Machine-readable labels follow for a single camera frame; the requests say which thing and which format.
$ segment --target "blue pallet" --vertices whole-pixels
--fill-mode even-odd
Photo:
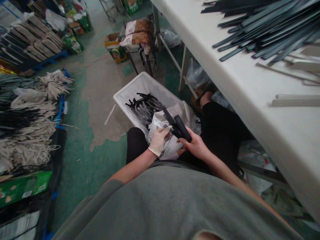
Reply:
[[[64,71],[64,75],[65,75],[67,78],[70,78],[70,77],[71,77],[71,75],[67,72],[67,70],[66,70],[65,68],[63,69],[63,71]],[[63,112],[64,112],[64,104],[65,104],[64,94],[62,94],[62,95],[60,95],[59,112],[58,112],[57,116],[54,118],[53,121],[57,121],[57,120],[59,120],[59,119],[62,118],[62,114],[63,114]],[[65,129],[65,127],[62,126],[60,123],[56,123],[56,128],[60,128],[60,129],[62,129],[62,130]]]
[[[57,61],[55,60],[56,58],[60,57],[60,56],[64,56],[65,58],[67,57],[70,57],[70,54],[64,50],[62,51],[61,53],[58,53],[57,55],[51,57],[51,58],[48,58],[47,60],[44,60],[42,63],[40,63],[39,65],[35,66],[32,68],[33,71],[37,72],[37,71],[40,71],[40,70],[43,70],[44,69],[44,66],[46,63],[57,63]]]

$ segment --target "green bag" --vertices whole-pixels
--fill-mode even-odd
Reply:
[[[67,48],[74,54],[79,54],[84,49],[83,45],[70,33],[67,33],[62,39],[66,43]]]
[[[81,24],[85,32],[90,32],[92,30],[92,25],[89,21],[87,14],[83,15],[82,18],[78,19],[78,22]]]

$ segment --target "cardboard box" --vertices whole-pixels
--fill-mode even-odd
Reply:
[[[80,35],[85,33],[85,31],[83,30],[81,24],[78,23],[78,22],[68,23],[68,25],[72,29],[72,31],[74,32],[75,36],[80,36]]]
[[[38,171],[1,182],[0,207],[46,191],[51,174],[51,171]]]
[[[124,0],[123,2],[129,15],[138,11],[139,6],[137,4],[137,0]]]
[[[109,34],[104,40],[104,46],[107,48],[116,63],[125,62],[127,60],[127,54],[124,48],[119,45],[119,34],[120,33],[118,32]]]

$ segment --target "factory floor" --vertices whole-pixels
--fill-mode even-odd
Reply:
[[[118,16],[111,23],[98,0],[86,1],[94,30],[78,38],[85,50],[79,55],[60,59],[48,65],[40,75],[66,68],[75,79],[74,90],[66,101],[68,112],[64,123],[68,133],[64,149],[63,171],[55,204],[53,231],[56,232],[82,199],[95,194],[102,184],[125,165],[127,151],[126,132],[133,127],[131,121],[116,105],[109,121],[105,121],[116,104],[113,95],[129,83],[136,73],[130,61],[115,63],[103,45],[106,35],[119,32],[123,22],[146,17],[152,13],[152,5],[146,0],[132,16]],[[164,17],[160,27],[171,30]],[[181,65],[183,49],[172,50]],[[146,71],[138,54],[132,55],[139,72]],[[180,73],[166,50],[156,54],[157,66],[154,78],[173,94],[187,103],[191,92],[185,87],[178,92]],[[288,219],[306,239],[313,239],[316,232],[302,222]]]

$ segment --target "table leg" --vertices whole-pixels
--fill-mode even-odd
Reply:
[[[147,59],[147,65],[148,65],[148,69],[149,69],[149,74],[151,77],[153,77],[153,72],[152,72],[152,68],[151,68],[151,64],[150,64],[150,56],[149,54],[146,54],[146,59]]]
[[[187,48],[186,45],[184,45],[184,51],[183,51],[183,59],[182,59],[182,67],[181,67],[181,76],[180,76],[180,84],[179,84],[179,91],[182,91],[184,88],[184,76],[187,76],[187,71],[189,67],[189,60],[191,58],[191,52]]]
[[[159,34],[160,34],[159,12],[158,12],[158,9],[154,5],[152,5],[152,10],[153,10],[153,17],[154,17],[154,25],[156,28],[156,38],[158,40],[158,49],[159,49],[159,52],[161,52],[162,46],[161,46],[161,41],[159,38]]]
[[[263,180],[266,180],[268,182],[276,184],[281,188],[290,189],[287,181],[278,172],[274,172],[274,171],[270,171],[268,169],[264,169],[264,168],[261,168],[261,167],[253,166],[251,164],[244,163],[244,162],[241,162],[241,161],[238,161],[237,163],[246,173],[249,173],[249,174],[251,174],[253,176],[256,176],[258,178],[261,178]]]

